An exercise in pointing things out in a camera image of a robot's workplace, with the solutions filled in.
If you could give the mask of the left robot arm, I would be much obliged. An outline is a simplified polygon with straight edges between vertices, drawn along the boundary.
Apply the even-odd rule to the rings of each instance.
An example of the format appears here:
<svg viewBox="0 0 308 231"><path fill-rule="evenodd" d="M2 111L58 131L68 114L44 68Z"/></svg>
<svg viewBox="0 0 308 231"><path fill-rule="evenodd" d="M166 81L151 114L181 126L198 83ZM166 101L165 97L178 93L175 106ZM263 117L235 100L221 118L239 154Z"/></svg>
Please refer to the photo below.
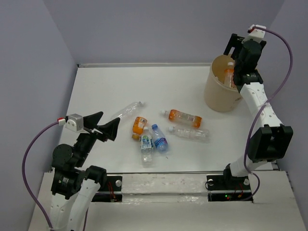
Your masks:
<svg viewBox="0 0 308 231"><path fill-rule="evenodd" d="M77 231L96 193L106 187L116 199L104 168L90 166L81 170L96 141L114 141L120 118L99 125L103 112L59 118L59 126L79 134L74 145L60 144L52 153L54 176L51 186L50 221L53 231Z"/></svg>

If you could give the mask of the clear bottle white cap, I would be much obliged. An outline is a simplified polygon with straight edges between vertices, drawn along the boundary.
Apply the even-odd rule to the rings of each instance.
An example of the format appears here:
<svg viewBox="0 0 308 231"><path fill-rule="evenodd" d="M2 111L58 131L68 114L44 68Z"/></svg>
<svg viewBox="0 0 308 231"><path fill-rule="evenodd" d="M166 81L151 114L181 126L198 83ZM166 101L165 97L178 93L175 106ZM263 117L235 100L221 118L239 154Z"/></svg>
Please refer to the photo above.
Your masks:
<svg viewBox="0 0 308 231"><path fill-rule="evenodd" d="M199 129L188 128L188 127L170 126L168 128L168 132L170 134L175 135L176 137L179 137L185 140L205 142L205 143L210 141L208 130L199 130Z"/></svg>

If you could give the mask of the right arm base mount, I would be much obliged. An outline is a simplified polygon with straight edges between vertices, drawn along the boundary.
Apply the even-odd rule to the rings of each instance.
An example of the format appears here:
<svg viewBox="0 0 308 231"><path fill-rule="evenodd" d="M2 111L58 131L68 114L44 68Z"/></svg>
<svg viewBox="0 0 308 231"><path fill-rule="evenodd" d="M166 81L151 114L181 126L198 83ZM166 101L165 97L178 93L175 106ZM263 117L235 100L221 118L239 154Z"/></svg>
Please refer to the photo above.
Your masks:
<svg viewBox="0 0 308 231"><path fill-rule="evenodd" d="M248 201L253 201L248 177L226 180L223 175L207 175L205 188L209 202L234 202L247 198Z"/></svg>

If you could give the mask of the orange tea bottle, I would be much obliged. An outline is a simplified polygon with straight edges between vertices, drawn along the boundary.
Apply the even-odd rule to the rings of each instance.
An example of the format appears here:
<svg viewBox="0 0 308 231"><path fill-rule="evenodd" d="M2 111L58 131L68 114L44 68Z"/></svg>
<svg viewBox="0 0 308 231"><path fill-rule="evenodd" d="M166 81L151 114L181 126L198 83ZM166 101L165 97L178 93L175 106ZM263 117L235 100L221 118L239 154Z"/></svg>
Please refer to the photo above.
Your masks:
<svg viewBox="0 0 308 231"><path fill-rule="evenodd" d="M187 114L175 109L162 110L163 117L167 118L171 122L180 123L193 128L199 128L202 123L202 118L196 115Z"/></svg>
<svg viewBox="0 0 308 231"><path fill-rule="evenodd" d="M230 88L236 88L234 84L234 62L228 62L227 68L224 70L224 85Z"/></svg>

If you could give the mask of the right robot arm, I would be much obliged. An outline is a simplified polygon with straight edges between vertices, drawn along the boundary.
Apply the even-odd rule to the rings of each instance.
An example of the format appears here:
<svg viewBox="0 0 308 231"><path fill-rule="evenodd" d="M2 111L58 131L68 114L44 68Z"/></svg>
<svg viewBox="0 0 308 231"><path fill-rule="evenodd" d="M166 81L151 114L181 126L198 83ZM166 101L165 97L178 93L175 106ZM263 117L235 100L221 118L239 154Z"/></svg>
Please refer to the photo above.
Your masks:
<svg viewBox="0 0 308 231"><path fill-rule="evenodd" d="M233 81L254 119L244 155L228 164L223 171L221 182L228 189L234 188L249 172L268 162L282 159L293 136L292 127L285 126L276 116L257 70L265 45L262 38L244 38L232 34L224 51L235 61Z"/></svg>

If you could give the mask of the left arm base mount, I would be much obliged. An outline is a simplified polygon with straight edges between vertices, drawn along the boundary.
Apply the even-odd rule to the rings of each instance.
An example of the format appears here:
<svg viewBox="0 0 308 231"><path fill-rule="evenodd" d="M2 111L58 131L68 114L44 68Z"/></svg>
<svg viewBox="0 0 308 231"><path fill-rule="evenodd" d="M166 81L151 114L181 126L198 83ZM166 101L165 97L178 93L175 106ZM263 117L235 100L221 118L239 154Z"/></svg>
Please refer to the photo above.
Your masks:
<svg viewBox="0 0 308 231"><path fill-rule="evenodd" d="M108 175L106 184L94 195L92 202L122 202L122 176Z"/></svg>

